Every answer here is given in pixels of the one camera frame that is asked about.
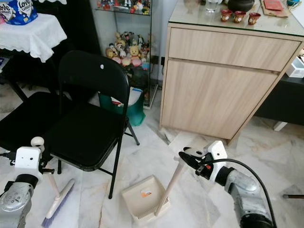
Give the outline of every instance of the dustpan handle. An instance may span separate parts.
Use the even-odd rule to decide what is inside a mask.
[[[185,167],[185,162],[183,161],[183,159],[179,158],[180,162],[171,178],[171,181],[166,189],[166,192],[165,194],[163,195],[161,201],[159,202],[158,204],[158,208],[157,208],[157,211],[155,212],[155,216],[158,216],[158,214],[160,213],[162,207],[163,207],[163,204],[164,202],[166,201],[167,197],[169,196],[172,188],[173,188],[173,185],[178,181],[180,175],[182,174],[182,171],[183,171],[183,168]]]

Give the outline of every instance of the cabinet drawer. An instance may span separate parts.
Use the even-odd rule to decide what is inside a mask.
[[[281,71],[299,45],[285,39],[172,28],[169,57]]]
[[[169,60],[161,124],[231,139],[277,75]]]

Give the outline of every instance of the small red cup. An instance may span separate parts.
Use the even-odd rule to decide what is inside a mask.
[[[228,21],[229,17],[231,16],[231,14],[233,13],[231,10],[229,9],[222,9],[222,17],[220,18],[221,21],[225,22]]]
[[[259,13],[249,13],[248,24],[254,25],[257,20],[260,18],[261,14]]]
[[[246,12],[244,12],[244,11],[235,11],[233,22],[240,23],[245,15],[246,15]]]

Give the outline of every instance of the white dustpan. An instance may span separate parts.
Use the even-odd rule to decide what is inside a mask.
[[[186,164],[181,158],[178,160],[179,165],[166,191],[154,175],[122,191],[124,201],[136,222],[141,224],[150,222],[164,214],[170,207],[168,195]]]

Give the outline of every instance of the tissue box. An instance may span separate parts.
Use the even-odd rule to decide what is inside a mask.
[[[25,25],[37,18],[32,0],[0,0],[0,14],[11,25]]]
[[[289,77],[304,77],[304,63],[297,57],[286,71]]]

